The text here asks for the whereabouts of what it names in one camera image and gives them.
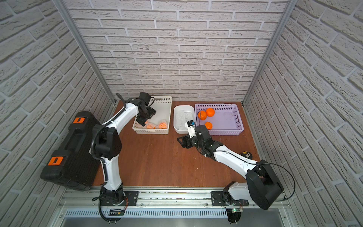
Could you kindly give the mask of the white foam net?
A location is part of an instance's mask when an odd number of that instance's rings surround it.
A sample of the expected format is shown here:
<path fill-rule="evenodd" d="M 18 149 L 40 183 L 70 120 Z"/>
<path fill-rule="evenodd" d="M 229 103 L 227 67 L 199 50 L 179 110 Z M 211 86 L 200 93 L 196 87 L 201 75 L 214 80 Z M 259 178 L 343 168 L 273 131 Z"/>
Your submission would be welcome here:
<path fill-rule="evenodd" d="M 180 130 L 185 129 L 185 123 L 193 120 L 193 113 L 188 111 L 179 111 L 177 113 L 178 127 Z"/>

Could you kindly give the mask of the bare orange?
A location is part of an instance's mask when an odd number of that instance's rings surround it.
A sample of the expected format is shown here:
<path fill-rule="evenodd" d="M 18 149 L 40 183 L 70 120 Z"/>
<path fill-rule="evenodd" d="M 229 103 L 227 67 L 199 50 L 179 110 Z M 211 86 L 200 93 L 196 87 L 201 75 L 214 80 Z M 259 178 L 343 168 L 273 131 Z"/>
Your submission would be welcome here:
<path fill-rule="evenodd" d="M 207 113 L 205 111 L 199 111 L 197 114 L 197 117 L 201 120 L 204 121 L 206 120 L 206 118 L 208 117 Z"/>
<path fill-rule="evenodd" d="M 204 123 L 205 127 L 208 129 L 208 130 L 211 130 L 213 128 L 213 124 L 210 123 L 210 122 L 205 122 Z"/>
<path fill-rule="evenodd" d="M 208 117 L 213 117 L 215 115 L 215 110 L 212 108 L 208 108 L 205 112 Z"/>

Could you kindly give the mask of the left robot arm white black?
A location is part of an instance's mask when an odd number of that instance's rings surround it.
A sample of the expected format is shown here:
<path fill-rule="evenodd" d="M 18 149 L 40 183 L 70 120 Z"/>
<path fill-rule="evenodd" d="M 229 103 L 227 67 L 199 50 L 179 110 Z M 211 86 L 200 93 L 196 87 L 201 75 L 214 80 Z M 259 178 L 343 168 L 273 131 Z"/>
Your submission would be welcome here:
<path fill-rule="evenodd" d="M 156 114 L 156 110 L 149 103 L 152 96 L 148 93 L 140 92 L 139 97 L 129 98 L 127 101 L 119 93 L 116 95 L 122 101 L 123 108 L 103 125 L 98 124 L 93 127 L 90 152 L 92 157 L 102 164 L 104 183 L 101 195 L 120 203 L 124 195 L 118 166 L 122 150 L 119 134 L 134 117 L 144 126 L 145 122 Z"/>

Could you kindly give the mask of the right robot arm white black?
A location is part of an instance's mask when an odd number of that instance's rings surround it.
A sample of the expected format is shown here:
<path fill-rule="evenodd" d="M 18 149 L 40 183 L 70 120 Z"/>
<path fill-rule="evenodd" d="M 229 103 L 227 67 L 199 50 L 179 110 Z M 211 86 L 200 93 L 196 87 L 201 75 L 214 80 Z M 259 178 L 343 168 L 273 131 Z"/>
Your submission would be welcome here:
<path fill-rule="evenodd" d="M 258 207 L 267 210 L 274 202 L 287 199 L 279 198 L 284 188 L 270 163 L 233 152 L 223 143 L 213 140 L 204 125 L 195 126 L 191 121 L 187 126 L 188 135 L 177 138 L 183 148 L 195 147 L 201 155 L 228 166 L 246 180 L 246 183 L 231 182 L 224 188 L 221 195 L 223 204 L 243 206 L 246 201 L 252 200 Z"/>

